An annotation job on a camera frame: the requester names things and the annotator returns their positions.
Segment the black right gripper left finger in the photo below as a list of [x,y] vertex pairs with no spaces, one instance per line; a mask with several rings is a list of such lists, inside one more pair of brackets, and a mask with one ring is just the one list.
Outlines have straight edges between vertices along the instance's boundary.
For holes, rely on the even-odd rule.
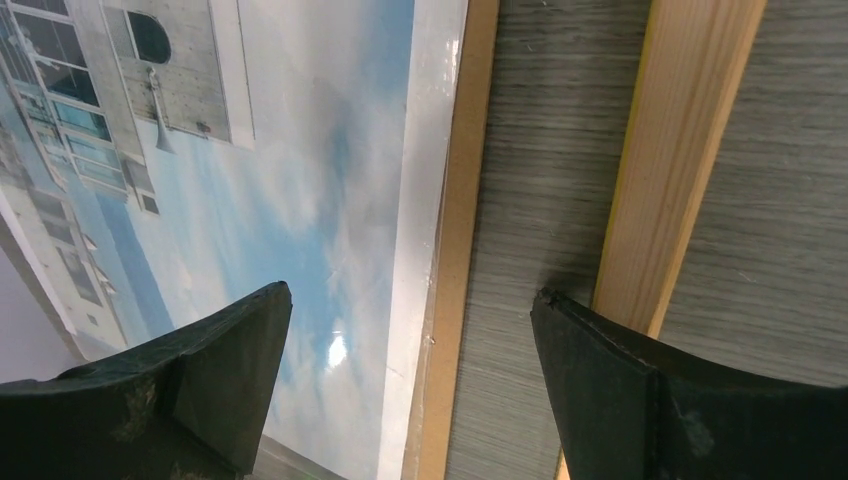
[[256,463],[292,313],[277,281],[46,380],[1,387],[5,479],[241,479]]

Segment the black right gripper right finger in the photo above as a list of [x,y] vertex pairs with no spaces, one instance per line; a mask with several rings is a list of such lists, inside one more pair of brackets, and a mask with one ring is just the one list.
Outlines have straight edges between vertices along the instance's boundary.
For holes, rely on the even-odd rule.
[[531,322],[573,479],[843,479],[847,390],[714,363],[549,288]]

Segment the building and sky photo print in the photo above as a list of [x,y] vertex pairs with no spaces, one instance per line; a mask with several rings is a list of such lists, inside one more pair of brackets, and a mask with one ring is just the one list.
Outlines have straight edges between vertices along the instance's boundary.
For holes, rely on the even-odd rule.
[[5,1],[1,378],[274,281],[255,471],[402,479],[467,1]]

